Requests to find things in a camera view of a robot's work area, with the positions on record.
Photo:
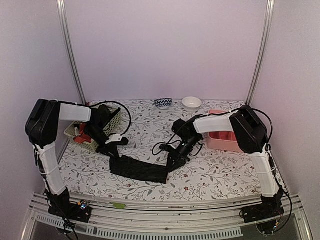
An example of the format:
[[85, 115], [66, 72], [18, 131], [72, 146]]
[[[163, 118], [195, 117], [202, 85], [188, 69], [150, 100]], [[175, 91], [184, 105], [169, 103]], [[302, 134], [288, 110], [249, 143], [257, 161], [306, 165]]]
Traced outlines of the black striped underwear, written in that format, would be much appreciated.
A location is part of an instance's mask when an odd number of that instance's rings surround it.
[[122, 155], [109, 159], [110, 172], [128, 179], [166, 184], [168, 171], [165, 166], [139, 161]]

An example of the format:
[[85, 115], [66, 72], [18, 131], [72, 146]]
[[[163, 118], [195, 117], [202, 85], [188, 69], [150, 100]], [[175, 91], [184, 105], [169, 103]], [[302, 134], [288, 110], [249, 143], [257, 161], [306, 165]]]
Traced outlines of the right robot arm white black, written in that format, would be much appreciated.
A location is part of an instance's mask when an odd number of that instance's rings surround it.
[[234, 132], [238, 147], [249, 155], [260, 182], [262, 203], [258, 213], [262, 218], [269, 218], [282, 206], [281, 199], [285, 192], [277, 179], [270, 153], [271, 134], [258, 113], [258, 109], [243, 105], [228, 112], [198, 114], [188, 121], [175, 121], [172, 131], [180, 137], [180, 144], [177, 148], [169, 142], [160, 146], [161, 150], [168, 152], [168, 171], [180, 168], [189, 160], [190, 152], [203, 139], [203, 134]]

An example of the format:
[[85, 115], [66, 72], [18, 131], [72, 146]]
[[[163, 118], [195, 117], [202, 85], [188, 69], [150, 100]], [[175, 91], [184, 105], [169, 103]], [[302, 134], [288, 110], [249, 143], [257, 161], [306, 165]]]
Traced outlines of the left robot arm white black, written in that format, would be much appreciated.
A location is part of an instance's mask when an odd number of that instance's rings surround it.
[[119, 156], [118, 146], [129, 143], [123, 133], [106, 135], [98, 124], [102, 112], [94, 105], [82, 105], [58, 100], [38, 99], [26, 122], [25, 132], [33, 146], [36, 163], [46, 184], [47, 197], [63, 216], [74, 213], [70, 193], [60, 174], [56, 139], [61, 121], [86, 123], [85, 133], [98, 144], [98, 152], [109, 157]]

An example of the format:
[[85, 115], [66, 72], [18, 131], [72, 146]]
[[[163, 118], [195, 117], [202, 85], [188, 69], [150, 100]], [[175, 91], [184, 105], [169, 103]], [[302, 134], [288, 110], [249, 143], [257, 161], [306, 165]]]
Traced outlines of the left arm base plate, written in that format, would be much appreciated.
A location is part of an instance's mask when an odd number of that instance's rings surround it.
[[48, 209], [48, 213], [66, 220], [88, 223], [91, 218], [92, 210], [93, 209], [90, 206], [83, 208], [81, 205], [75, 203], [53, 202]]

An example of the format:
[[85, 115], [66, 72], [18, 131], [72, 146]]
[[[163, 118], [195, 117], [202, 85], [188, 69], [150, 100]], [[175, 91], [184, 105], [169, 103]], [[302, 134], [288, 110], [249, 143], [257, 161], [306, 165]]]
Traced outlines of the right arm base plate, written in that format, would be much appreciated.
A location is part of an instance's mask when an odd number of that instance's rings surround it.
[[252, 223], [283, 215], [284, 212], [282, 206], [273, 208], [270, 205], [261, 203], [241, 208], [239, 216], [245, 223]]

